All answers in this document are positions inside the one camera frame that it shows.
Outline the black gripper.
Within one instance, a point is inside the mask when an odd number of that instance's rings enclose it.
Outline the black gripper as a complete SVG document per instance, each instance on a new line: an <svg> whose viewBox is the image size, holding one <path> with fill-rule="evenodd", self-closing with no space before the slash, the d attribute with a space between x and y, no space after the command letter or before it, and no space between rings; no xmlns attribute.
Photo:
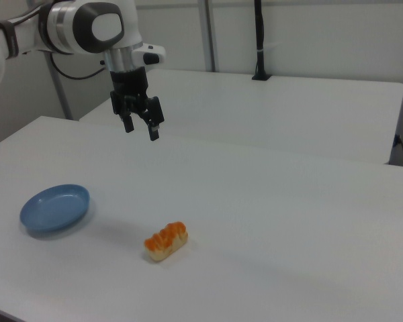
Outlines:
<svg viewBox="0 0 403 322"><path fill-rule="evenodd" d="M148 80L145 67L127 72L110 72L113 91L110 93L113 111L119 115L126 133L134 131L131 114L145 121L151 141L159 139L159 124L164 115L158 97L149 97L146 92Z"/></svg>

